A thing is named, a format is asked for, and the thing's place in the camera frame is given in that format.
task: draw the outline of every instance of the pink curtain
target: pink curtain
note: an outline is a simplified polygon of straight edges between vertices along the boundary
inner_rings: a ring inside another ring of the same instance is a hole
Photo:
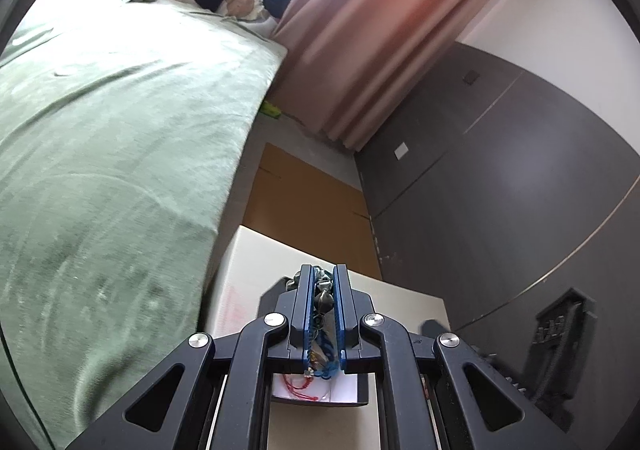
[[[292,0],[268,99],[359,150],[488,0]]]

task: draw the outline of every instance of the white table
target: white table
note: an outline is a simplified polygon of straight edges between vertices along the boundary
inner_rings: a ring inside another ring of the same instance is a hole
[[[206,317],[214,338],[237,333],[256,318],[260,297],[283,276],[293,276],[303,264],[331,271],[334,263],[307,255],[288,245],[240,226],[216,274]],[[368,293],[374,308],[419,332],[434,319],[449,326],[440,298],[349,272],[351,287]],[[376,384],[369,376],[369,404],[361,407],[299,406],[271,403],[268,450],[326,450],[380,448]]]

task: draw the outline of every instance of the floor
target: floor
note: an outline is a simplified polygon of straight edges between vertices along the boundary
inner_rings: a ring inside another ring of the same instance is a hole
[[[332,177],[362,190],[351,151],[343,148],[341,144],[316,136],[288,116],[281,115],[279,119],[274,119],[258,113],[244,146],[229,199],[222,214],[218,238],[209,261],[207,280],[210,280],[218,268],[226,247],[242,223],[255,173],[266,143],[282,148]]]

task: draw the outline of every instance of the wall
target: wall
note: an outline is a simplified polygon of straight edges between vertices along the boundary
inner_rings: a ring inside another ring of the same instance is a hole
[[[553,83],[640,152],[640,44],[611,0],[491,0],[458,41]]]

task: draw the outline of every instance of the silver screw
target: silver screw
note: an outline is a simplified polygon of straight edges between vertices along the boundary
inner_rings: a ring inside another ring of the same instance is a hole
[[[453,333],[444,333],[440,335],[440,343],[445,347],[458,347],[460,345],[460,338]]]
[[[385,317],[383,317],[379,313],[371,313],[364,317],[364,322],[369,327],[377,327],[378,325],[382,325],[385,322]]]
[[[264,323],[271,327],[277,327],[278,325],[284,324],[284,316],[280,313],[269,313],[264,317]]]
[[[204,333],[196,333],[189,337],[189,345],[194,349],[204,347],[209,343],[209,337]]]

